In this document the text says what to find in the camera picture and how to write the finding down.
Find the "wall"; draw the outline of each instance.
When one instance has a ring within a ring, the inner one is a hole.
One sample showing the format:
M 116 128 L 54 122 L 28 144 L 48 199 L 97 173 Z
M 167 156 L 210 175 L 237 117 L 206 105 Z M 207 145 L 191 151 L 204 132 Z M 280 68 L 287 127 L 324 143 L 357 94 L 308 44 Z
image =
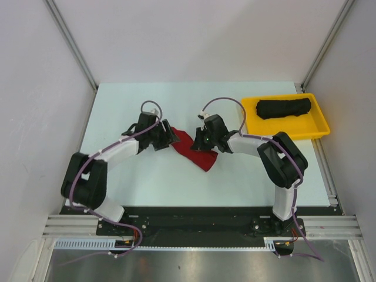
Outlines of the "wall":
M 344 0 L 56 0 L 97 82 L 301 82 Z
M 0 4 L 0 281 L 41 236 L 94 97 L 42 0 Z
M 357 1 L 308 86 L 331 126 L 323 139 L 340 200 L 376 265 L 376 1 Z

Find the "red cloth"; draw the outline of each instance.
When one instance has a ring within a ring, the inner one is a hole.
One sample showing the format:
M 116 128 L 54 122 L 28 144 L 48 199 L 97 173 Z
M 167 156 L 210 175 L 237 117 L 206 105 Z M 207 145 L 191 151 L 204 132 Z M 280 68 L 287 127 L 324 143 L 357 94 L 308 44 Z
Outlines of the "red cloth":
M 180 139 L 180 142 L 172 144 L 174 149 L 179 154 L 193 161 L 195 164 L 205 170 L 205 172 L 208 172 L 216 162 L 218 153 L 214 151 L 198 152 L 191 150 L 190 147 L 193 144 L 192 138 L 185 131 L 177 130 L 175 127 L 172 127 L 172 130 Z

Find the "metal floor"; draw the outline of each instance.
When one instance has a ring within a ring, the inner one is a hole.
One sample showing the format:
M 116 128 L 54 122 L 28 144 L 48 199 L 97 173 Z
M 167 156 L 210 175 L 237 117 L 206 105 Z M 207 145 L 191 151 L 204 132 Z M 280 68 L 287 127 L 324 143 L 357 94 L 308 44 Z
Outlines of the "metal floor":
M 118 259 L 99 254 L 58 266 L 93 251 L 55 250 L 46 281 L 359 281 L 347 241 L 313 244 L 325 263 L 301 257 L 278 259 L 269 252 L 134 251 Z M 296 252 L 309 250 L 299 241 Z

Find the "black cloth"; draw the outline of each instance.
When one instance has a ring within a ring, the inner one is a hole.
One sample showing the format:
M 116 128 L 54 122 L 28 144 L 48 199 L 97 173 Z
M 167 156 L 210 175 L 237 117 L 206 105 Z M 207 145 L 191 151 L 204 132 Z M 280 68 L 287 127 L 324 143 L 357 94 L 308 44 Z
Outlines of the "black cloth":
M 300 116 L 311 109 L 309 98 L 296 100 L 260 100 L 256 112 L 262 119 L 284 118 L 285 116 Z

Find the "yellow tray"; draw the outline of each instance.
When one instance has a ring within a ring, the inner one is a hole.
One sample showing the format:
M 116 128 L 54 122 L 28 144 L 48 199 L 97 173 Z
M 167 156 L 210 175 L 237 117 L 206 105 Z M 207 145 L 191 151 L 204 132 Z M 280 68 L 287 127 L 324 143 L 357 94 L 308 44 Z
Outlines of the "yellow tray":
M 260 100 L 294 100 L 309 98 L 311 110 L 306 115 L 286 116 L 277 119 L 262 119 L 256 114 L 256 104 Z M 292 139 L 316 139 L 330 133 L 330 128 L 312 93 L 243 98 L 241 104 L 246 109 L 246 126 L 249 134 L 274 135 L 286 132 Z

